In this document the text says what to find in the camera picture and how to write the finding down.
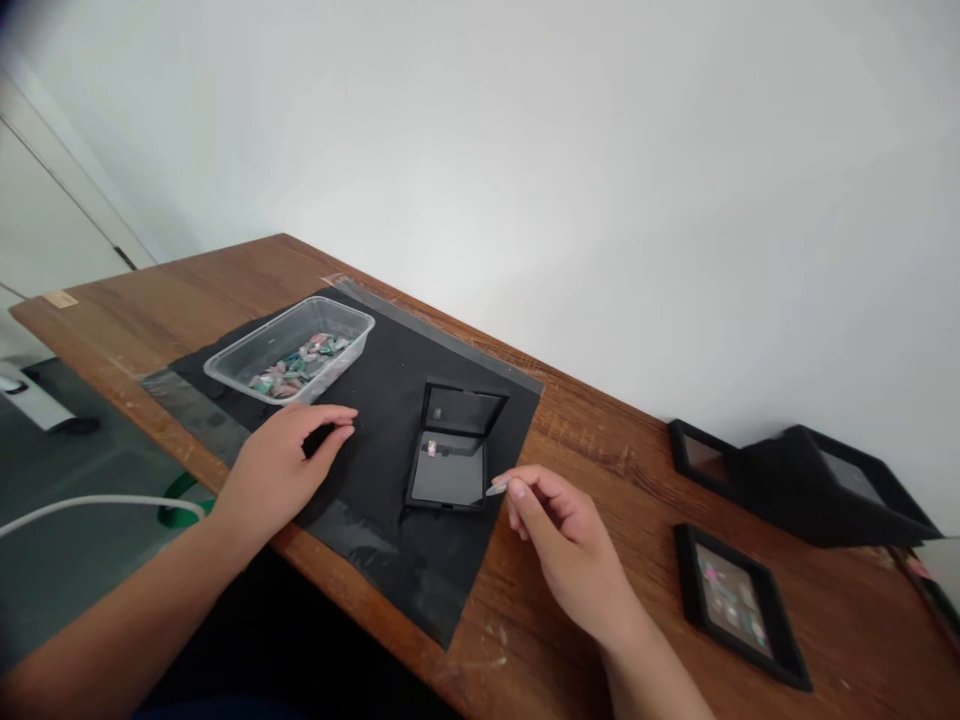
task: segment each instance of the wooden table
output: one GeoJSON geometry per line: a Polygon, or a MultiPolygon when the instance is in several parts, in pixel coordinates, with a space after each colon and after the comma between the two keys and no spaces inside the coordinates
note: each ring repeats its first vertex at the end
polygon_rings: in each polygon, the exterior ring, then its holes
{"type": "MultiPolygon", "coordinates": [[[[673,470],[666,426],[286,235],[69,289],[13,315],[211,490],[227,468],[138,379],[290,305],[345,273],[366,289],[545,383],[521,462],[547,464],[590,493],[634,589],[718,717],[960,717],[956,658],[881,553],[819,550],[673,470]],[[683,617],[671,526],[689,521],[777,577],[815,692],[769,679],[683,617]]],[[[274,547],[453,707],[470,717],[609,713],[599,656],[551,598],[532,546],[506,513],[449,652],[353,567],[295,526],[274,547]]]]}

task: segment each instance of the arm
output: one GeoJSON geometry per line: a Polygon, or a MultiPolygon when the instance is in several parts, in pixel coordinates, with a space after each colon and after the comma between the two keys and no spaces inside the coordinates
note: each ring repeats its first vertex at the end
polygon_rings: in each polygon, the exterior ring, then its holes
{"type": "Polygon", "coordinates": [[[494,480],[503,482],[509,482],[510,527],[533,541],[560,607],[600,646],[617,718],[713,718],[630,587],[590,496],[539,466],[494,480]]]}
{"type": "Polygon", "coordinates": [[[210,517],[0,680],[0,714],[132,715],[220,593],[313,496],[356,414],[292,405],[271,417],[243,446],[210,517]],[[341,427],[305,460],[304,438],[327,423],[341,427]]]}

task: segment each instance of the black display box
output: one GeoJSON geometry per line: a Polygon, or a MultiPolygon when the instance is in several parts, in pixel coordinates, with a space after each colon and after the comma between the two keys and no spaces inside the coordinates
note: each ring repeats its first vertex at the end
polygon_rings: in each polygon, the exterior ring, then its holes
{"type": "Polygon", "coordinates": [[[490,487],[487,438],[509,400],[492,387],[427,378],[406,504],[479,512],[490,487]]]}
{"type": "Polygon", "coordinates": [[[773,574],[692,525],[673,531],[687,620],[780,682],[812,692],[773,574]]]}
{"type": "Polygon", "coordinates": [[[680,420],[674,466],[817,547],[914,547],[943,537],[878,458],[803,425],[737,449],[680,420]]]}

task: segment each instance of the finger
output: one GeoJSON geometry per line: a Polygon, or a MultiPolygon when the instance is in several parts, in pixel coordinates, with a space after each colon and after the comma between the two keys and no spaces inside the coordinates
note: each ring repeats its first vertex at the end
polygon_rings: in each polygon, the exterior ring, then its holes
{"type": "Polygon", "coordinates": [[[543,505],[537,500],[530,487],[522,480],[510,480],[510,499],[517,508],[523,527],[520,537],[526,533],[537,547],[537,554],[541,561],[549,562],[551,558],[563,552],[567,541],[557,530],[553,521],[547,517],[543,505]]]}
{"type": "Polygon", "coordinates": [[[520,520],[520,514],[513,506],[513,501],[510,500],[509,495],[507,495],[507,517],[510,520],[510,529],[519,532],[520,528],[523,527],[523,521],[520,520]]]}
{"type": "Polygon", "coordinates": [[[327,435],[327,439],[321,443],[317,452],[307,461],[307,467],[310,469],[311,477],[319,478],[317,485],[322,483],[327,477],[327,473],[330,472],[330,466],[333,465],[337,453],[340,452],[340,448],[343,447],[343,444],[353,433],[354,427],[352,425],[338,427],[327,435]]]}
{"type": "Polygon", "coordinates": [[[588,510],[586,493],[541,465],[524,465],[507,470],[500,477],[494,478],[493,484],[497,485],[509,478],[517,478],[534,488],[535,492],[549,503],[560,524],[567,518],[588,510]]]}
{"type": "Polygon", "coordinates": [[[289,413],[286,422],[290,427],[290,435],[301,442],[321,425],[337,423],[342,420],[353,420],[357,411],[342,405],[301,405],[300,409],[289,413]]]}

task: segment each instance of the green cable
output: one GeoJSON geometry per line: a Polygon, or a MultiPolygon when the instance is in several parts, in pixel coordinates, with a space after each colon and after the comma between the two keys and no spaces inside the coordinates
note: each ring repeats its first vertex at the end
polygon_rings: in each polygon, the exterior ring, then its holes
{"type": "MultiPolygon", "coordinates": [[[[197,481],[194,479],[193,475],[188,472],[183,472],[180,474],[180,477],[174,480],[170,487],[166,489],[166,491],[163,493],[163,497],[179,498],[196,484],[197,481]]],[[[198,502],[197,505],[202,507],[203,511],[209,515],[210,510],[213,509],[213,504],[216,501],[216,498],[212,498],[210,500],[198,502]]],[[[197,516],[189,510],[163,507],[157,510],[157,520],[161,525],[168,528],[190,527],[194,523],[199,522],[197,516]]]]}

